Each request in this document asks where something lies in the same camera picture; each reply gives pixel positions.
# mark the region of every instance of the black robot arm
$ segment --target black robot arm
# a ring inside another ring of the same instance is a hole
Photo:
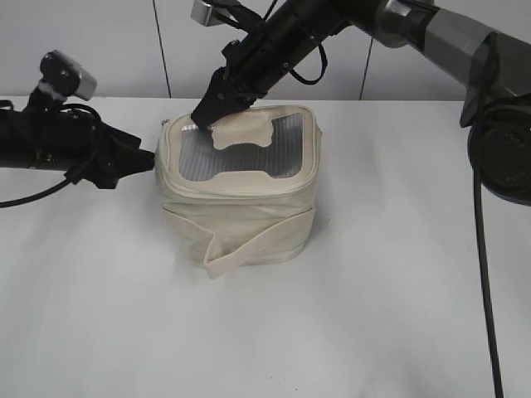
[[[95,79],[81,66],[53,51],[41,72],[24,110],[0,101],[0,167],[63,171],[66,182],[85,179],[101,189],[153,169],[154,155],[139,149],[139,138],[103,123],[85,104],[65,104],[72,95],[89,100],[95,92]]]
[[[415,47],[468,88],[461,126],[476,121],[480,102],[486,113],[478,144],[483,183],[506,200],[531,204],[528,43],[428,0],[286,0],[267,20],[242,10],[236,0],[194,3],[192,17],[202,25],[229,20],[238,26],[245,19],[249,32],[223,50],[227,63],[216,70],[192,114],[197,126],[206,130],[220,118],[248,109],[327,37],[356,26],[385,46]],[[494,59],[488,66],[491,52]],[[472,163],[477,153],[470,149]]]

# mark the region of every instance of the silver connector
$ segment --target silver connector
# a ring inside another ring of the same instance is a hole
[[[227,10],[216,8],[203,0],[194,0],[192,7],[192,19],[204,27],[214,27],[222,25],[223,22],[217,19],[217,15],[231,17]]]

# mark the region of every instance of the bag lid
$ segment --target bag lid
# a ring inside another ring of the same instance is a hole
[[[200,131],[190,115],[166,125],[159,148],[162,177],[178,195],[282,195],[317,177],[320,131],[310,109],[250,109],[221,119],[211,133]]]

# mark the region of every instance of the fabric strap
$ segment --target fabric strap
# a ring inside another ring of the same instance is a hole
[[[255,255],[278,245],[296,232],[309,230],[314,220],[315,209],[271,226],[228,255],[222,255],[222,249],[217,241],[215,232],[207,230],[197,223],[178,216],[171,211],[164,210],[164,213],[167,223],[179,235],[184,235],[192,240],[209,241],[202,267],[207,270],[208,276],[211,279],[216,279],[241,267]]]

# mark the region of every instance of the white wall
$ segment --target white wall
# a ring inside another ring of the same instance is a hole
[[[31,91],[53,49],[96,77],[98,95],[166,93],[150,0],[0,0],[0,94]]]
[[[156,0],[174,97],[200,97],[223,65],[222,48],[242,37],[230,27],[201,27],[190,19],[192,0]],[[263,13],[269,0],[242,0]],[[529,0],[438,0],[501,31],[531,41]],[[329,71],[317,87],[291,77],[270,93],[275,99],[355,100],[363,80],[369,38],[355,28],[325,42]],[[100,82],[104,96],[167,96],[152,0],[0,0],[0,95],[28,93],[38,64],[58,48]],[[309,78],[319,56],[303,62]],[[373,48],[364,99],[459,100],[464,89],[411,48]]]

